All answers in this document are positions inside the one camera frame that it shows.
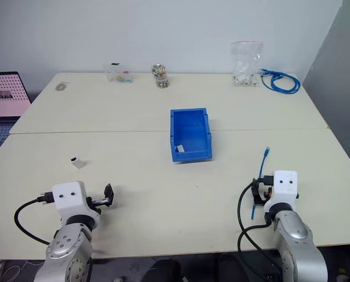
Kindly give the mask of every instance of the white table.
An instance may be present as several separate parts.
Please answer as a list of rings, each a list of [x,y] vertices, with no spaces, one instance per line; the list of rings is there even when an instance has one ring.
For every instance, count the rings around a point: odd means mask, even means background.
[[[21,204],[52,185],[84,181],[101,196],[113,184],[114,206],[103,209],[93,232],[94,258],[236,251],[237,200],[257,176],[266,146],[264,173],[298,172],[298,212],[318,246],[350,243],[350,160],[329,129],[213,131],[213,161],[175,164],[168,132],[104,132],[11,135],[0,148],[0,259],[43,259],[45,246],[13,223]],[[80,170],[69,158],[86,161]],[[243,200],[246,226],[264,222],[252,195]],[[21,214],[35,235],[51,240],[60,227],[54,204]],[[272,227],[253,230],[273,248]],[[243,241],[243,250],[252,246]]]
[[[303,87],[285,95],[261,82],[233,86],[228,74],[169,77],[170,87],[158,89],[149,73],[133,84],[108,82],[104,73],[59,73],[11,133],[169,131],[170,109],[183,108],[207,108],[211,130],[327,127]],[[55,90],[61,82],[66,89]]]

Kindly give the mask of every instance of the clear plastic bag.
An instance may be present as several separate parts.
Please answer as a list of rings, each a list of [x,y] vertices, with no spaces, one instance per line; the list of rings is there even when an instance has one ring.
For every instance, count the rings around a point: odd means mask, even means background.
[[[231,44],[234,85],[257,84],[254,74],[258,72],[262,49],[261,41],[237,41]]]

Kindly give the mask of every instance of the white object in bin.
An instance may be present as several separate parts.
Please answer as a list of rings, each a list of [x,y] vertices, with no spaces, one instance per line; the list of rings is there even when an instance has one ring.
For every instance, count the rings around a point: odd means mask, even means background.
[[[178,146],[176,146],[176,148],[177,148],[177,151],[178,151],[179,153],[183,153],[183,152],[184,152],[183,145],[178,145]]]
[[[71,158],[70,162],[78,169],[85,166],[85,163],[81,161],[77,156]]]

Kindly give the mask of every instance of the white wall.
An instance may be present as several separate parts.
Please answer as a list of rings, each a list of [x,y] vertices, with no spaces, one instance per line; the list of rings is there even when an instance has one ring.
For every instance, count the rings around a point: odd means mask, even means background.
[[[148,72],[230,72],[230,43],[264,41],[261,66],[303,79],[342,0],[0,0],[0,71],[39,92],[57,72],[118,61]]]

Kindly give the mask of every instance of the black cable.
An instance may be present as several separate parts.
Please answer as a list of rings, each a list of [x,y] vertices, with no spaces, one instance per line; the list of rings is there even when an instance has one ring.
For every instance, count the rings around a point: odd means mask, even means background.
[[[92,271],[93,271],[93,259],[89,259],[89,272],[87,273],[87,279],[86,282],[90,282],[90,279],[92,278]]]
[[[244,235],[246,236],[246,238],[248,239],[248,241],[262,254],[264,255],[267,259],[269,259],[273,265],[276,266],[276,268],[278,269],[278,271],[280,272],[280,274],[282,274],[282,268],[281,266],[276,262],[274,261],[258,244],[256,244],[255,241],[252,240],[252,238],[248,235],[247,231],[250,230],[249,228],[248,229],[245,229],[244,226],[243,226],[243,223],[241,221],[241,216],[240,216],[240,207],[241,207],[241,202],[243,200],[243,196],[244,194],[252,187],[253,183],[250,183],[246,188],[244,188],[244,190],[241,192],[240,194],[240,197],[239,197],[239,201],[238,201],[238,208],[237,208],[237,214],[238,214],[238,222],[239,222],[239,226],[242,230],[240,236],[243,237]],[[270,225],[270,223],[268,224],[265,224],[265,225],[262,225],[262,227],[257,227],[257,226],[253,226],[253,227],[256,227],[256,228],[265,228],[265,227],[268,227]],[[238,250],[240,249],[240,241],[238,240]],[[242,258],[243,257],[243,254],[241,253],[241,251],[239,251],[239,256]],[[253,270],[253,268],[251,266],[248,266],[248,263],[247,261],[243,258],[242,259],[243,262],[245,263],[245,265],[250,269],[252,270],[255,274],[258,274],[258,271],[257,270]]]
[[[18,215],[21,212],[21,210],[23,210],[25,207],[30,206],[31,204],[34,204],[34,203],[37,203],[37,202],[38,202],[38,199],[35,199],[35,200],[29,201],[26,204],[23,204],[21,207],[19,207],[17,209],[17,211],[15,212],[15,223],[16,223],[18,229],[20,229],[22,232],[24,232],[30,238],[33,238],[34,240],[36,240],[38,242],[41,242],[41,243],[43,243],[45,245],[49,245],[50,244],[49,242],[34,236],[32,233],[28,232],[25,228],[23,228],[22,225],[20,224],[19,220],[18,220]]]

